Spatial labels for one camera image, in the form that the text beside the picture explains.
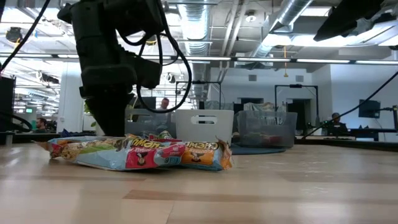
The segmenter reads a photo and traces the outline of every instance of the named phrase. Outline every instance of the wooden surface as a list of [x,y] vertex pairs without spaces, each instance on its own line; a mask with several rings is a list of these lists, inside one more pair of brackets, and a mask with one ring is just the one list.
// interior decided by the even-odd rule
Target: wooden surface
[[0,148],[1,223],[398,223],[398,154],[295,146],[222,172],[115,172]]

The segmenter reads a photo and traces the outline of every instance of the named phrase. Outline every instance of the person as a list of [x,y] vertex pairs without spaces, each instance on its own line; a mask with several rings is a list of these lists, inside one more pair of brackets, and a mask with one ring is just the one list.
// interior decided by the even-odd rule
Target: person
[[345,123],[340,122],[339,113],[333,113],[331,117],[333,118],[333,122],[328,126],[328,135],[347,135],[348,129]]
[[47,121],[44,118],[37,118],[36,119],[36,130],[34,131],[34,133],[46,133],[45,130],[45,125],[46,125]]
[[163,98],[162,103],[160,104],[159,110],[167,110],[167,107],[169,106],[169,99],[168,98]]

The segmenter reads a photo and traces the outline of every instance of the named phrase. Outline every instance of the doorway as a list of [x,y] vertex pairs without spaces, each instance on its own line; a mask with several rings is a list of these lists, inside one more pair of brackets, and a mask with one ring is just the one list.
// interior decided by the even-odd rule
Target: doorway
[[310,99],[290,99],[287,103],[287,112],[297,113],[296,131],[305,134],[307,124],[311,123],[311,100]]

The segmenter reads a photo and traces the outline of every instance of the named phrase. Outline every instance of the plastic bin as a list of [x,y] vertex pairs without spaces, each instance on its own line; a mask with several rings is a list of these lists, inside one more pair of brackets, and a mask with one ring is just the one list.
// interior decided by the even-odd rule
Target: plastic bin
[[297,113],[240,111],[240,145],[244,147],[293,147]]
[[177,139],[214,142],[221,139],[231,144],[234,111],[177,110]]
[[156,114],[145,109],[126,109],[125,117],[126,134],[142,136],[144,133],[159,134],[166,130],[174,138],[177,137],[174,113]]

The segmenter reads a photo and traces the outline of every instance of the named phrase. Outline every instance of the white plastic bin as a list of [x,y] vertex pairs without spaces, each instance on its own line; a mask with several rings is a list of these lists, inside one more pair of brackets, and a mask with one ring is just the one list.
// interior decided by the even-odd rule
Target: white plastic bin
[[126,109],[124,132],[140,136],[143,133],[159,134],[166,130],[175,138],[172,116],[173,113],[155,114],[145,109]]
[[234,111],[177,110],[177,139],[212,142],[217,139],[231,144]]

